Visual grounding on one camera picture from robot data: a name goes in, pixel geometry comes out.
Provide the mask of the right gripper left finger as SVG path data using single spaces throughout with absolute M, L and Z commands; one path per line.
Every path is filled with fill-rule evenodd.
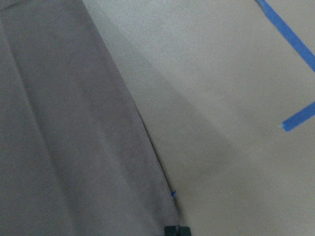
M 176 226 L 165 226 L 164 227 L 164 235 L 165 236 L 177 236 L 178 231 Z

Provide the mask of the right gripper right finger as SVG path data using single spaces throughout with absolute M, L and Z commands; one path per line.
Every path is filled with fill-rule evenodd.
M 190 227 L 180 226 L 179 227 L 179 236 L 191 236 Z

